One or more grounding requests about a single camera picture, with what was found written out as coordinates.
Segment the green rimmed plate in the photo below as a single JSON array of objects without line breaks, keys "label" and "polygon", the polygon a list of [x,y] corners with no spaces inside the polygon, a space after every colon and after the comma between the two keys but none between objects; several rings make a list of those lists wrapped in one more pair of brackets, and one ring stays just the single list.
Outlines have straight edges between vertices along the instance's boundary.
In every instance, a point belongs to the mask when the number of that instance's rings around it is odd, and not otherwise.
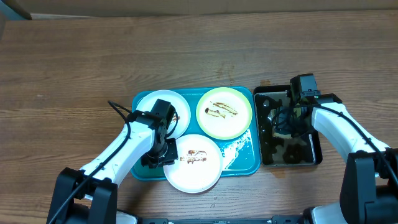
[{"label": "green rimmed plate", "polygon": [[231,87],[207,91],[198,101],[199,127],[212,138],[230,140],[242,135],[251,125],[252,106],[244,94]]}]

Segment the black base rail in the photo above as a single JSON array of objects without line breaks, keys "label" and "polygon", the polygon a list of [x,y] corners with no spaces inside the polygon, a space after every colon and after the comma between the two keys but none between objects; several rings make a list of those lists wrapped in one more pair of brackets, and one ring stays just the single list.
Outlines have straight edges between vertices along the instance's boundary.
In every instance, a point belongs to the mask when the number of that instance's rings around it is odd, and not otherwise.
[{"label": "black base rail", "polygon": [[312,222],[302,215],[275,215],[271,218],[210,218],[210,219],[179,219],[168,218],[141,218],[138,224],[311,224]]}]

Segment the teal plastic tray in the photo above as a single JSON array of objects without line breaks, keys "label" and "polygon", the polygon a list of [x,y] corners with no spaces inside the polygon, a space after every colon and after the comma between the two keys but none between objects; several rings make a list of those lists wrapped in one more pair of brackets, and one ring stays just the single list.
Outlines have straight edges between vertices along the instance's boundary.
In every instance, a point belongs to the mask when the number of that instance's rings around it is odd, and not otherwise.
[{"label": "teal plastic tray", "polygon": [[[174,89],[174,92],[187,100],[191,111],[191,120],[183,135],[205,135],[196,119],[196,107],[200,98],[211,89],[211,87]],[[251,120],[245,133],[239,137],[230,140],[214,139],[213,141],[220,148],[223,157],[222,177],[251,175],[258,170],[261,156],[255,118]],[[131,174],[141,181],[166,179],[163,168],[150,169],[147,166],[142,166],[139,161],[131,169]]]}]

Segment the black water tray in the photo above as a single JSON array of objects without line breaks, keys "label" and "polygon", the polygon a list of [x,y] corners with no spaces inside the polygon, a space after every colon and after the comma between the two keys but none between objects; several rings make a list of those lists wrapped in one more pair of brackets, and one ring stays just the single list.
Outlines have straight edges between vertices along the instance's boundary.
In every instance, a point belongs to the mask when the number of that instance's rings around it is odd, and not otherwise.
[{"label": "black water tray", "polygon": [[264,166],[316,166],[323,160],[319,134],[302,137],[276,134],[271,119],[277,109],[290,106],[289,85],[258,86],[253,92],[261,162]]}]

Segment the white plate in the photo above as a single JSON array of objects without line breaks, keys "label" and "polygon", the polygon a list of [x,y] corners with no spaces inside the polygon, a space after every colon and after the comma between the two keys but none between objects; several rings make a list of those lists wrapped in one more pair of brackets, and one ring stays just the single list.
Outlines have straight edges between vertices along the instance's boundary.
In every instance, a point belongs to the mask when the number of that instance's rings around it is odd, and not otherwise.
[{"label": "white plate", "polygon": [[220,148],[208,137],[188,134],[176,140],[178,158],[164,166],[168,182],[177,190],[198,194],[214,186],[221,176]]},{"label": "white plate", "polygon": [[167,133],[172,131],[169,138],[179,138],[187,130],[191,120],[190,106],[179,93],[172,90],[143,91],[134,97],[132,109],[150,111],[158,99],[170,102],[175,108],[178,117],[173,116]]}]

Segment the white plate front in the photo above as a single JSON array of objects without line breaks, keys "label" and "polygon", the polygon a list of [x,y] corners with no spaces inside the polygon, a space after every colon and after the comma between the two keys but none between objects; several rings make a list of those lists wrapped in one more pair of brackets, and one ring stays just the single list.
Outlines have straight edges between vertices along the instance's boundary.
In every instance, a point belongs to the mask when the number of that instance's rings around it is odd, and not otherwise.
[{"label": "white plate front", "polygon": [[208,137],[188,134],[176,140],[178,158],[164,166],[168,182],[177,190],[198,194],[214,186],[221,176],[220,148]]}]

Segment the yellow green sponge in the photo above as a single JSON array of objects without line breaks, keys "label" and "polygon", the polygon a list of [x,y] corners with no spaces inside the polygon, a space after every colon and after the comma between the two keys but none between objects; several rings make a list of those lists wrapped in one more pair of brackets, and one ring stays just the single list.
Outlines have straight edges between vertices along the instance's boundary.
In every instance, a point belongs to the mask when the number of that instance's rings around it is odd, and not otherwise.
[{"label": "yellow green sponge", "polygon": [[271,119],[271,125],[276,134],[291,135],[292,128],[289,124],[289,110],[288,109],[277,109],[274,112],[274,116]]}]

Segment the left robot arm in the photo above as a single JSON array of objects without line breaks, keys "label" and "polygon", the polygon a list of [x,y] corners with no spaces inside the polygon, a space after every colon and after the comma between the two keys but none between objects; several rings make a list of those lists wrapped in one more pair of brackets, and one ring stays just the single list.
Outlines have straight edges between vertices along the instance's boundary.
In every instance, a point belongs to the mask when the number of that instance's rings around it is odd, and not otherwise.
[{"label": "left robot arm", "polygon": [[135,111],[125,117],[119,136],[93,161],[57,177],[47,223],[139,223],[117,208],[118,187],[139,161],[151,169],[177,158],[167,129],[175,110]]}]

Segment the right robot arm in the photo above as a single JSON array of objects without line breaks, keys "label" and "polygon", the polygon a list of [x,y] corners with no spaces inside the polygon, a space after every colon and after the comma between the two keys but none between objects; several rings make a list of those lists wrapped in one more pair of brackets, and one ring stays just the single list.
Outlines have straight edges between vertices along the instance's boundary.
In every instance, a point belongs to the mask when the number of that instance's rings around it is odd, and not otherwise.
[{"label": "right robot arm", "polygon": [[397,149],[367,132],[336,95],[301,95],[271,123],[292,136],[323,134],[346,163],[339,200],[306,209],[301,223],[397,223]]}]

